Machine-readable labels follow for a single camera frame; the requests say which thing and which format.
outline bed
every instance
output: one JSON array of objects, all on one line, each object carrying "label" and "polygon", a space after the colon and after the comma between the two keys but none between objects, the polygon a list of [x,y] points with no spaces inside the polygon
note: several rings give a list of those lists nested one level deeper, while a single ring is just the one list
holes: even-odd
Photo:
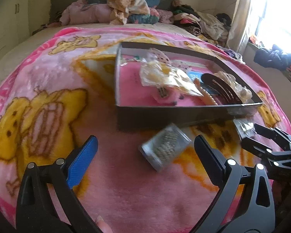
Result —
[{"label": "bed", "polygon": [[[113,78],[121,41],[177,46],[220,58],[263,96],[264,110],[253,120],[264,125],[274,119],[274,125],[291,134],[286,115],[255,72],[176,26],[87,24],[45,29],[0,61],[0,210],[11,224],[27,164],[65,158],[91,134],[98,138],[98,152],[74,192],[88,214],[93,219],[102,216],[114,232],[187,232],[215,197],[218,189],[192,146],[168,169],[156,173],[137,150],[156,131],[117,130]],[[93,61],[88,65],[85,60]],[[191,139],[203,134],[212,147],[242,165],[257,162],[241,149],[232,121],[182,130]],[[269,140],[259,140],[278,150]],[[49,190],[54,198],[53,188]],[[53,202],[60,218],[68,222],[58,200]]]}]

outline white curtain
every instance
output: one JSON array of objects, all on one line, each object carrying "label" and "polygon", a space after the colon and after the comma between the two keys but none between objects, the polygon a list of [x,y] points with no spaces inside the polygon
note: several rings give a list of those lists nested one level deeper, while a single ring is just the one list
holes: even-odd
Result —
[{"label": "white curtain", "polygon": [[228,48],[244,54],[249,37],[255,32],[258,24],[258,11],[264,4],[262,0],[237,0],[230,33],[227,39]]}]

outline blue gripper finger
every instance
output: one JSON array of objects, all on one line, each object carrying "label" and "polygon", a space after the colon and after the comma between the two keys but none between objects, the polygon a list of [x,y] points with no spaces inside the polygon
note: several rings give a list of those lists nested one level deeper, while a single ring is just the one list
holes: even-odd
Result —
[{"label": "blue gripper finger", "polygon": [[68,168],[67,183],[70,189],[80,184],[97,150],[98,140],[95,136],[90,136],[84,143],[81,152],[77,155]]}]

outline plastic bag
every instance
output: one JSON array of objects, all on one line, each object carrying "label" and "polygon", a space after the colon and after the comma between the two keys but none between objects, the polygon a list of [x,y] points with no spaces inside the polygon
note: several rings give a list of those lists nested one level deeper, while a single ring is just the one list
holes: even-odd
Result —
[{"label": "plastic bag", "polygon": [[252,98],[252,92],[246,87],[240,85],[233,75],[221,71],[215,73],[214,75],[224,80],[235,91],[243,103],[248,103]]},{"label": "plastic bag", "polygon": [[191,142],[176,125],[171,123],[142,144],[139,151],[156,171],[161,171],[173,162]]},{"label": "plastic bag", "polygon": [[147,53],[146,61],[150,62],[154,60],[165,63],[167,65],[171,65],[171,60],[167,57],[165,53],[163,53],[159,49],[150,48]]},{"label": "plastic bag", "polygon": [[245,137],[254,137],[255,125],[253,122],[248,121],[247,119],[234,119],[233,120],[237,133],[240,139],[244,139]]},{"label": "plastic bag", "polygon": [[143,86],[172,87],[183,94],[203,96],[184,71],[157,60],[144,63],[139,75]]}]

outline cabinet door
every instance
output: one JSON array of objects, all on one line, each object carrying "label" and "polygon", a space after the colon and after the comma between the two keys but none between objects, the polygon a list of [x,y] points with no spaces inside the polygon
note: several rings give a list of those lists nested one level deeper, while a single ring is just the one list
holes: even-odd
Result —
[{"label": "cabinet door", "polygon": [[29,38],[28,0],[17,0],[17,33],[19,43]]},{"label": "cabinet door", "polygon": [[0,42],[6,46],[7,51],[19,42],[16,13],[17,0],[0,0]]}]

